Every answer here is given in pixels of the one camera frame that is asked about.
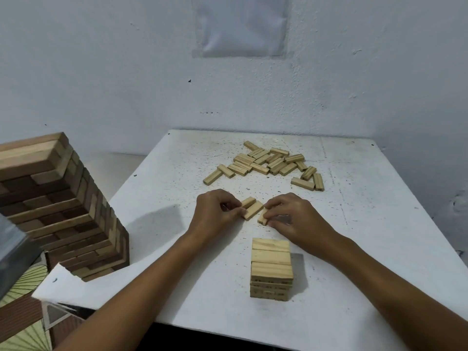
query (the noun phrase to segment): pile of wooden blocks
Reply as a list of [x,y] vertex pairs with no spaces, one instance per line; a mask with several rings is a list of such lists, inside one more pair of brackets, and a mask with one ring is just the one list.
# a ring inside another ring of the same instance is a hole
[[250,270],[250,296],[287,301],[293,286],[288,240],[254,238]]
[[245,141],[244,146],[251,150],[248,154],[240,153],[234,158],[234,162],[228,166],[218,165],[216,170],[203,180],[206,185],[211,185],[222,175],[232,178],[235,174],[245,176],[252,170],[261,174],[277,175],[280,173],[286,176],[295,169],[299,169],[303,174],[301,178],[293,178],[291,184],[309,189],[311,191],[324,191],[322,176],[317,173],[313,166],[307,167],[304,164],[304,155],[289,155],[289,151],[278,148],[266,150],[260,148],[250,141]]
[[84,281],[130,264],[128,232],[64,133],[0,145],[0,213]]

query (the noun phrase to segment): table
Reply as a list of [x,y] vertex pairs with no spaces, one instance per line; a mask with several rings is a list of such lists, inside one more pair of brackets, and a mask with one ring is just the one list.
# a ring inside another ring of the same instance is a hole
[[[325,191],[292,186],[298,170],[286,177],[222,176],[205,186],[217,165],[249,151],[245,140],[303,153],[322,174]],[[196,196],[216,188],[240,200],[266,202],[287,192],[310,200],[340,233],[468,318],[468,269],[374,141],[319,136],[171,130],[110,201],[130,233],[131,265],[88,283],[57,265],[33,296],[101,307],[187,229]],[[157,321],[294,350],[405,349],[346,277],[295,245],[290,301],[250,298],[253,237],[282,239],[256,217],[239,221],[190,267]]]

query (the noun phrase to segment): large wooden block tower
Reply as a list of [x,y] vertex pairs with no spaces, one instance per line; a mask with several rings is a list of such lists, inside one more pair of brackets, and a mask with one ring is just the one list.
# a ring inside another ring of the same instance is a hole
[[289,241],[254,238],[250,271],[250,296],[287,301],[293,286]]
[[128,232],[64,133],[0,145],[0,213],[84,281],[129,265]]

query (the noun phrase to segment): white paper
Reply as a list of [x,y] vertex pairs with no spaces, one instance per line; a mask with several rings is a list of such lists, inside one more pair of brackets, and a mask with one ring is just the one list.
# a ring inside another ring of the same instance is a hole
[[192,0],[203,57],[284,53],[289,0]]

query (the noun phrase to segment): person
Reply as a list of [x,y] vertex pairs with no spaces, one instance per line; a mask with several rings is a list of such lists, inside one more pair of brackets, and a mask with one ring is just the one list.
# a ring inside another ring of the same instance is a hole
[[[293,193],[266,202],[264,217],[292,243],[340,270],[412,350],[468,350],[468,322],[336,232]],[[175,244],[90,316],[57,350],[127,351],[153,323],[195,257],[245,213],[232,194],[201,194],[190,226]],[[278,216],[289,216],[285,224]]]

